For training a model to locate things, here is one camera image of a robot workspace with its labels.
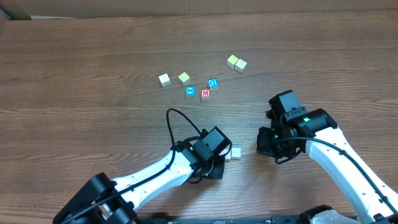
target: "black cable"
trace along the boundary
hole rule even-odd
[[[198,180],[196,181],[187,181],[190,184],[199,184],[201,182],[201,180],[203,180],[203,176],[201,176]]]
[[[293,156],[290,156],[289,158],[287,158],[287,159],[285,159],[283,161],[280,161],[280,162],[278,162],[278,158],[275,158],[275,163],[276,164],[282,164],[282,163],[285,163],[287,161],[291,161],[292,159],[296,158],[301,152],[303,152],[303,151],[301,149],[299,149]]]
[[[391,211],[398,217],[398,211],[394,208],[394,206],[391,205],[390,201],[388,201],[388,198],[383,195],[383,193],[379,190],[379,188],[376,186],[376,184],[373,182],[373,180],[368,176],[368,174],[365,172],[365,170],[362,169],[362,167],[353,159],[345,150],[340,149],[339,147],[330,144],[326,141],[320,140],[320,139],[315,139],[315,138],[307,138],[307,137],[291,137],[291,138],[283,138],[283,139],[278,139],[276,140],[276,143],[278,142],[284,142],[284,141],[292,141],[292,140],[307,140],[307,141],[315,141],[319,142],[321,144],[324,144],[326,146],[331,147],[332,149],[338,151],[341,155],[344,155],[349,161],[351,161],[355,167],[362,173],[362,175],[365,177],[365,179],[369,182],[369,184],[372,186],[372,188],[376,191],[376,193],[380,196],[381,200],[386,203],[386,205],[391,209]]]
[[[171,158],[170,162],[161,171],[159,171],[158,173],[156,173],[156,174],[154,174],[154,175],[152,175],[152,176],[150,176],[150,177],[148,177],[148,178],[146,178],[146,179],[144,179],[144,180],[142,180],[142,181],[140,181],[140,182],[138,182],[136,184],[133,184],[130,187],[125,188],[125,189],[119,191],[118,193],[116,193],[114,195],[111,195],[111,196],[109,196],[107,198],[104,198],[104,199],[100,200],[99,202],[96,202],[92,206],[90,206],[90,207],[84,209],[83,211],[73,215],[72,217],[70,217],[66,221],[61,222],[61,224],[67,224],[68,222],[70,222],[70,221],[72,221],[72,220],[74,220],[74,219],[86,214],[87,212],[91,211],[92,209],[95,209],[96,207],[98,207],[98,206],[100,206],[100,205],[102,205],[102,204],[104,204],[104,203],[106,203],[106,202],[108,202],[108,201],[110,201],[112,199],[117,198],[118,196],[128,192],[129,190],[133,190],[134,188],[136,188],[136,187],[138,187],[138,186],[140,186],[140,185],[142,185],[142,184],[144,184],[144,183],[146,183],[146,182],[158,177],[160,174],[163,174],[167,169],[169,169],[172,166],[173,161],[174,161],[174,157],[175,157],[175,142],[174,142],[174,136],[173,136],[172,128],[170,126],[170,120],[169,120],[170,111],[175,111],[175,112],[179,113],[180,115],[182,115],[196,129],[196,131],[199,134],[201,134],[199,129],[194,125],[194,123],[185,114],[183,114],[181,111],[176,110],[174,108],[169,108],[167,110],[167,112],[166,112],[166,122],[167,122],[167,128],[169,129],[170,138],[171,138],[171,141],[172,141],[172,150],[173,150],[173,154],[172,154],[172,158]]]

